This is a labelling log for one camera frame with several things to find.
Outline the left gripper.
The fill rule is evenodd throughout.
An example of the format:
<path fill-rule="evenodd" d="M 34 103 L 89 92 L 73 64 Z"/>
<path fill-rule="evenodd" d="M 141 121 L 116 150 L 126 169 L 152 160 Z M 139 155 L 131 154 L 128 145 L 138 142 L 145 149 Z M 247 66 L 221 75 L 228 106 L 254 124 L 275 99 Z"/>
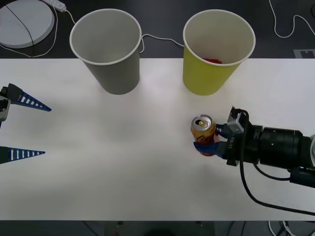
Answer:
<path fill-rule="evenodd" d="M 34 108 L 50 112 L 52 109 L 24 92 L 21 88 L 14 84 L 8 84 L 8 87 L 2 87 L 0 90 L 0 99 L 10 99 L 12 104 Z M 44 151 L 20 149 L 13 147 L 0 147 L 0 163 L 8 163 L 17 160 L 23 160 L 45 154 Z"/>

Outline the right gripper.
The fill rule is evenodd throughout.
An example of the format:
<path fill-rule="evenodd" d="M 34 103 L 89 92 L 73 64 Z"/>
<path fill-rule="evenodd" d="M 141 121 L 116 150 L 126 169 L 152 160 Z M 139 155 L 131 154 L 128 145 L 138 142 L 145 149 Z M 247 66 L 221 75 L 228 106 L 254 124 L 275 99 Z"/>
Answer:
<path fill-rule="evenodd" d="M 229 126 L 216 124 L 217 135 L 226 138 L 225 142 L 212 144 L 200 144 L 194 142 L 195 149 L 205 156 L 216 155 L 227 160 L 227 165 L 237 166 L 240 162 L 241 151 L 243 151 L 243 161 L 251 164 L 259 163 L 259 139 L 262 135 L 263 126 L 250 124 L 247 129 L 245 144 L 242 145 L 244 134 L 232 133 Z"/>

